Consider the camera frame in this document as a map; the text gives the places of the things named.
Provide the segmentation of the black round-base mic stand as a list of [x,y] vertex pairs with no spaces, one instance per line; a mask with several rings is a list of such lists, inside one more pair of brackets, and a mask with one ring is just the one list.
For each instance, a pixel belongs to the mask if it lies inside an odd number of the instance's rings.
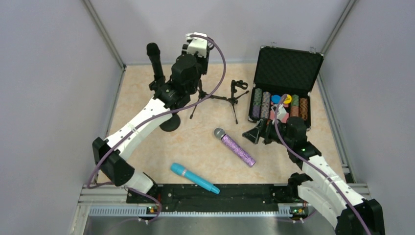
[[[151,91],[154,91],[154,99],[159,99],[164,103],[166,109],[175,110],[177,102],[180,100],[179,93],[169,82],[165,82],[165,76],[154,75],[154,81],[149,84]],[[172,113],[172,117],[160,125],[165,132],[175,131],[180,126],[181,120],[177,113]]]

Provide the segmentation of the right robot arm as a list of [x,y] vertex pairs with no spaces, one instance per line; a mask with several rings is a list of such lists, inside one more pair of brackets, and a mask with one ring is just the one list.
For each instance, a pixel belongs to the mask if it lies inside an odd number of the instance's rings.
[[242,136],[254,144],[276,142],[286,147],[290,160],[302,173],[288,180],[292,193],[310,203],[333,227],[337,235],[384,235],[383,209],[375,199],[356,192],[328,164],[307,139],[307,127],[300,117],[285,123],[261,118]]

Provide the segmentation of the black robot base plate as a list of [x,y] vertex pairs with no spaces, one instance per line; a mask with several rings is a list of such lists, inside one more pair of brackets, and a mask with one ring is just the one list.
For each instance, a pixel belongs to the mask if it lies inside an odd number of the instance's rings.
[[145,196],[127,191],[128,204],[159,201],[162,212],[279,212],[305,213],[311,204],[294,194],[288,184],[217,184],[215,194],[196,184],[155,184]]

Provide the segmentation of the black tripod shock-mount stand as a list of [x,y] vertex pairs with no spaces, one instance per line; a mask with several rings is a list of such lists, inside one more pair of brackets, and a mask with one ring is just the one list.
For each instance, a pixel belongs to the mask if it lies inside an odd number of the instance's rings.
[[[202,84],[202,81],[201,80],[199,80],[199,82],[198,82],[198,89],[197,89],[197,91],[199,93],[198,94],[198,101],[202,100],[203,98],[205,98],[208,95],[208,93],[203,90],[203,84]],[[212,95],[210,98],[211,99],[219,99],[219,100],[227,100],[226,97],[224,97],[224,96],[217,96],[217,95]],[[196,108],[197,108],[197,105],[194,106],[194,108],[192,110],[192,113],[189,116],[190,119],[193,118]]]

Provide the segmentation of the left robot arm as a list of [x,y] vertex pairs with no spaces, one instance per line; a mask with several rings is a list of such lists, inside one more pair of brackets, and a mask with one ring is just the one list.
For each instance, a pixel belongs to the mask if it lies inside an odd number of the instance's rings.
[[158,127],[171,132],[180,126],[177,110],[190,102],[201,76],[207,73],[211,50],[208,41],[209,37],[204,33],[186,34],[182,52],[172,65],[168,79],[162,70],[158,45],[149,43],[146,46],[154,72],[154,80],[149,84],[153,97],[117,132],[104,140],[96,138],[92,143],[96,164],[115,186],[141,193],[147,193],[154,186],[149,176],[134,169],[127,161],[138,145]]

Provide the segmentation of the black microphone orange end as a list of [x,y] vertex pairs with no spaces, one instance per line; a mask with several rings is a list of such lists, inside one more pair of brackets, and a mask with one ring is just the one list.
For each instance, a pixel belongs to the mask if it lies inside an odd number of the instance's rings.
[[161,64],[161,52],[158,45],[156,43],[149,43],[146,46],[146,52],[153,68],[154,80],[165,79]]

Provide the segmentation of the purple glitter microphone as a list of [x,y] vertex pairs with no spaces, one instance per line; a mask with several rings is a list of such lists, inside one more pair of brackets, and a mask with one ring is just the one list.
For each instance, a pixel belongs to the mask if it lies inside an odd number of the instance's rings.
[[215,128],[214,135],[219,139],[230,151],[232,151],[239,159],[241,159],[247,166],[253,167],[256,160],[244,150],[233,138],[231,138],[224,129]]

